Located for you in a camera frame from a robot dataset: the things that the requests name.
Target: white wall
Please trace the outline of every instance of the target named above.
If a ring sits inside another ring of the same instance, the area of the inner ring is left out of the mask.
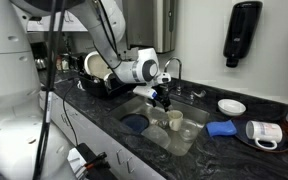
[[[183,79],[288,103],[288,0],[262,0],[263,10],[248,56],[227,68],[223,48],[237,0],[178,0],[176,50]],[[170,68],[177,76],[177,65]]]

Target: soap dispenser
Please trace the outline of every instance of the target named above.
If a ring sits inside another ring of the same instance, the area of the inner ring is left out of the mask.
[[[224,46],[227,67],[237,67],[239,60],[247,56],[262,6],[263,3],[259,1],[246,1],[233,7]]]

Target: sink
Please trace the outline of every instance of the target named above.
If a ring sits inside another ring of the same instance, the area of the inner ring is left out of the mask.
[[[209,121],[210,114],[206,111],[175,100],[171,100],[171,104],[174,110],[182,111],[183,119],[195,121],[198,125],[198,131],[201,131],[204,125]],[[156,120],[168,120],[164,108],[158,102],[156,105],[156,107],[153,107],[147,98],[137,96],[112,110],[111,115],[118,120],[121,120],[121,118],[127,114],[142,114],[149,119],[150,125],[153,125]],[[178,132],[172,131],[170,128],[166,128],[165,131],[171,139],[171,143],[166,150],[176,156],[185,155],[194,141],[191,143],[184,142]]]

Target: countertop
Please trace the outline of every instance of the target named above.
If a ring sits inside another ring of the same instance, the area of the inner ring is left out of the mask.
[[[41,83],[46,82],[46,72],[40,71]],[[63,98],[75,72],[56,75],[55,93]],[[288,106],[271,103],[254,97],[229,94],[221,90],[190,85],[187,89],[204,88],[206,98],[191,104],[210,113],[211,121],[223,121],[229,117],[222,115],[216,106],[218,99],[233,97],[246,104],[245,118],[277,121],[287,112]],[[288,179],[288,152],[267,153],[251,148],[235,137],[211,138],[206,128],[198,135],[194,144],[184,156],[175,156],[143,136],[132,131],[110,115],[110,111],[135,97],[131,92],[113,99],[99,99],[73,87],[66,101],[82,113],[112,138],[138,156],[166,179]],[[171,98],[188,102],[185,98],[171,95]]]

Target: kitchen faucet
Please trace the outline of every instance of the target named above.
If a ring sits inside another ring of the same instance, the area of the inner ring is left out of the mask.
[[[206,95],[206,91],[202,90],[199,94],[194,91],[191,91],[190,99],[194,101],[194,97],[202,98]]]
[[[181,91],[182,91],[182,88],[181,88],[181,81],[182,81],[182,62],[180,59],[178,59],[177,57],[171,57],[165,64],[165,67],[164,67],[164,72],[167,72],[167,67],[168,65],[171,63],[171,61],[173,60],[177,60],[178,61],[178,64],[179,64],[179,70],[178,70],[178,84],[177,84],[177,88],[176,88],[176,94],[177,95],[181,95]]]

